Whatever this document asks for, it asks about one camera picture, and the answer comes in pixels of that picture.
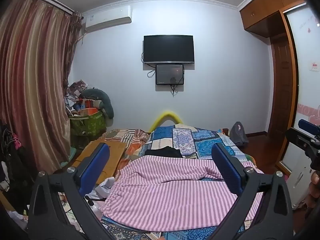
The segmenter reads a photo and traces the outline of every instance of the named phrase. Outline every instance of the backpack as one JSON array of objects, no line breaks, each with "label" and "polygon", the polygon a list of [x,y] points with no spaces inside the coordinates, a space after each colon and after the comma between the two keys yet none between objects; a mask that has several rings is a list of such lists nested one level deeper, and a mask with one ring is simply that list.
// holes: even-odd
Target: backpack
[{"label": "backpack", "polygon": [[245,146],[249,140],[245,135],[243,125],[236,122],[230,131],[230,140],[234,142],[237,147]]}]

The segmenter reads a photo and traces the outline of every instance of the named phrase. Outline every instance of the yellow arch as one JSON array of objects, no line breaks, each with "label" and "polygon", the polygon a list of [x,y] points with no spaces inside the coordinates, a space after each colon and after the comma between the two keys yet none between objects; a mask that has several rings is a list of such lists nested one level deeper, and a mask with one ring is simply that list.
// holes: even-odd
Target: yellow arch
[{"label": "yellow arch", "polygon": [[171,111],[165,111],[156,119],[156,121],[151,126],[149,132],[153,132],[160,125],[161,121],[165,117],[171,117],[177,124],[182,123],[180,117],[178,117],[175,113],[173,113]]}]

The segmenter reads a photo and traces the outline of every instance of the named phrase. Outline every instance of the white air conditioner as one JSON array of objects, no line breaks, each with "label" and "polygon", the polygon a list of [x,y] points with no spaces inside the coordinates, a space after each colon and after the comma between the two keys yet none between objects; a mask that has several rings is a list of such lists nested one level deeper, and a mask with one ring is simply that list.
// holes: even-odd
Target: white air conditioner
[{"label": "white air conditioner", "polygon": [[94,32],[104,28],[131,23],[132,8],[130,5],[121,6],[92,15],[88,15],[85,24],[86,33]]}]

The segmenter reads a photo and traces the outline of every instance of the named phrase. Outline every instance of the blue patchwork quilt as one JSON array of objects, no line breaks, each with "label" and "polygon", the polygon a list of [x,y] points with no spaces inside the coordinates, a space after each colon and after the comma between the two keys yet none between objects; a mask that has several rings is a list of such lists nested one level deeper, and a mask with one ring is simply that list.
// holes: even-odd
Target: blue patchwork quilt
[{"label": "blue patchwork quilt", "polygon": [[[221,130],[210,131],[183,124],[156,128],[151,133],[147,143],[142,146],[139,156],[143,156],[148,149],[161,149],[170,146],[179,149],[184,158],[212,159],[211,148],[217,142],[222,143],[227,151],[238,158],[240,162],[247,161],[244,153]],[[165,240],[206,240],[217,228],[198,228],[175,232],[144,232],[120,225],[106,217],[102,218],[102,224],[117,240],[157,240],[161,236]],[[244,222],[239,232],[244,231],[250,224],[251,221]]]}]

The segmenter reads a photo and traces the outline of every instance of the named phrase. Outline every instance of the silver bolt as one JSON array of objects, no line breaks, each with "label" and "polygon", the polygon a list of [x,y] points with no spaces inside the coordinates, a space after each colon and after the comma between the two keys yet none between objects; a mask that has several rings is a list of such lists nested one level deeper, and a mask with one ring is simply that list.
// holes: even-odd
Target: silver bolt
[{"label": "silver bolt", "polygon": [[247,173],[254,173],[254,168],[252,168],[252,167],[245,167],[244,168],[245,169],[245,171],[247,172]]},{"label": "silver bolt", "polygon": [[282,173],[281,171],[277,171],[277,172],[276,172],[276,175],[277,175],[278,177],[282,177],[282,176],[283,176],[283,173]]},{"label": "silver bolt", "polygon": [[76,170],[76,168],[71,166],[71,167],[67,168],[67,173],[73,173],[73,172],[75,172],[75,170]]},{"label": "silver bolt", "polygon": [[43,177],[45,175],[45,171],[39,171],[38,176]]}]

